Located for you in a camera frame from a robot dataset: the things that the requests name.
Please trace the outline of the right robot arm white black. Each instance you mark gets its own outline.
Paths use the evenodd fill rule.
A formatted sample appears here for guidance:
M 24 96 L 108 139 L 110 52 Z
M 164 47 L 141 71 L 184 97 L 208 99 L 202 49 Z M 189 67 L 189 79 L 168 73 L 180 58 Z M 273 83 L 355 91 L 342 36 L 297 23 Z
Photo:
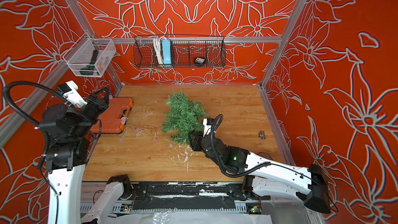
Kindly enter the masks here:
M 189 134 L 193 151 L 201 151 L 228 178 L 243 178 L 244 197 L 281 197 L 301 201 L 321 214 L 337 212 L 329 196 L 328 179 L 317 164 L 310 167 L 289 166 L 266 159 L 246 149 L 228 146 L 216 137 L 223 115 L 205 118 L 200 131 Z

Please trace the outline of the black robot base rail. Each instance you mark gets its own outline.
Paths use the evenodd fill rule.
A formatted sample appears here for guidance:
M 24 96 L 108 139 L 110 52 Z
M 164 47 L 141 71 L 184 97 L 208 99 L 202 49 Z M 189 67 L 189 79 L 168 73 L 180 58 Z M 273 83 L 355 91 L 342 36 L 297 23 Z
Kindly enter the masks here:
M 232 200 L 270 200 L 270 196 L 258 197 L 244 191 L 239 181 L 134 181 L 132 192 L 122 194 L 119 201 L 158 198 L 227 197 Z

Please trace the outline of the clear bulb string lights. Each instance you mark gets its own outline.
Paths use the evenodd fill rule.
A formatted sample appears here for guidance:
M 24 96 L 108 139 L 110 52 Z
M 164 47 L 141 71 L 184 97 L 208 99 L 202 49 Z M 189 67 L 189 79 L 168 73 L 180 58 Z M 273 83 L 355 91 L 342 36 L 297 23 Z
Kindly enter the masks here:
M 164 155 L 172 163 L 188 163 L 193 156 L 192 149 L 187 144 L 179 144 L 171 140 L 171 133 L 162 131 L 165 120 L 164 113 L 168 107 L 165 99 L 148 101 L 134 105 L 134 109 L 124 116 L 124 130 L 119 141 L 123 144 L 141 144 L 151 153 Z

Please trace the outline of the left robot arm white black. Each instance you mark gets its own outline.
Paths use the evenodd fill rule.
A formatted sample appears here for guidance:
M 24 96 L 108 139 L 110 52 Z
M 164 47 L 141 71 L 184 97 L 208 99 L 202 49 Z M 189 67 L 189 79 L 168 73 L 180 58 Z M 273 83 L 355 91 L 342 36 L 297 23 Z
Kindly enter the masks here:
M 37 121 L 22 110 L 12 99 L 11 90 L 16 86 L 32 86 L 44 90 L 62 101 L 47 108 Z M 73 82 L 61 84 L 56 90 L 44 85 L 16 81 L 3 90 L 5 102 L 17 114 L 30 122 L 44 136 L 44 151 L 37 169 L 50 188 L 48 223 L 50 224 L 119 224 L 111 215 L 116 202 L 128 199 L 132 185 L 127 175 L 111 177 L 92 208 L 81 216 L 81 185 L 88 162 L 91 128 L 101 123 L 100 115 L 109 107 L 110 91 L 104 87 L 83 99 Z

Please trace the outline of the small green christmas tree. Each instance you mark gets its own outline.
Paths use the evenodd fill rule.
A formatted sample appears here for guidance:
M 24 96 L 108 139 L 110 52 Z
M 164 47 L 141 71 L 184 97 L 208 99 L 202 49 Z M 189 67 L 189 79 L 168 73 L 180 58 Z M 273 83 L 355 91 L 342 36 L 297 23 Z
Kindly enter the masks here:
M 183 92 L 173 92 L 166 101 L 169 111 L 165 112 L 162 132 L 169 133 L 171 141 L 189 144 L 194 133 L 202 131 L 202 120 L 207 115 L 203 104 L 187 98 Z

